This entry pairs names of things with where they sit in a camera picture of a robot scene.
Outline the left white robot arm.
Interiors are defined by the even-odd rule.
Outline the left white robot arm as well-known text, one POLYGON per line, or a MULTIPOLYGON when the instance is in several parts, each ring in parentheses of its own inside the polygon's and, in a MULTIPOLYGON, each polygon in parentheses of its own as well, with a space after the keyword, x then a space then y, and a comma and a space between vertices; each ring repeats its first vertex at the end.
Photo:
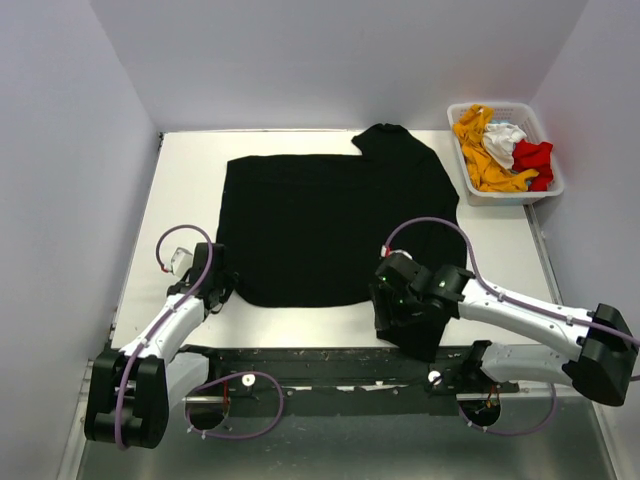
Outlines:
POLYGON ((170 410, 194 388, 214 393, 220 368, 203 355, 181 350, 186 338, 217 307, 226 303, 238 282, 227 266, 220 243, 198 243, 192 265, 167 290, 165 305, 129 344, 107 348, 93 363, 85 414, 85 438, 126 447, 156 447, 164 436, 170 410))

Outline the black t shirt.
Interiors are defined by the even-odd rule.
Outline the black t shirt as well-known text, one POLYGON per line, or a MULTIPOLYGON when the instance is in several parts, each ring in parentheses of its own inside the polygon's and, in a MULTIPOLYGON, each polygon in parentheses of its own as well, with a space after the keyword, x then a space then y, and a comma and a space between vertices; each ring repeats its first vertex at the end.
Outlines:
POLYGON ((430 271, 467 262, 454 230, 459 196, 437 154, 399 125, 374 125, 353 143, 357 155, 253 155, 227 165, 216 239, 237 293, 295 311, 271 346, 353 344, 343 322, 311 310, 367 301, 385 243, 430 271))

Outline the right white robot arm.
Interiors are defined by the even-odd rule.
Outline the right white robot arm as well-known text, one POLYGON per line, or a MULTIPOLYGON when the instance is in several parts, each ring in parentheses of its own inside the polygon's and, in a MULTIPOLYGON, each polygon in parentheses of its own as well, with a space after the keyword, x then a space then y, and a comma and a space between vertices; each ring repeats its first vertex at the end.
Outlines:
POLYGON ((459 370, 471 391, 525 380, 568 385, 607 406, 626 400, 639 342, 610 305, 593 310, 553 305, 489 284, 460 267, 431 272, 401 251, 382 260, 370 293, 379 338, 427 362, 435 360, 452 319, 531 339, 520 346, 475 341, 459 370))

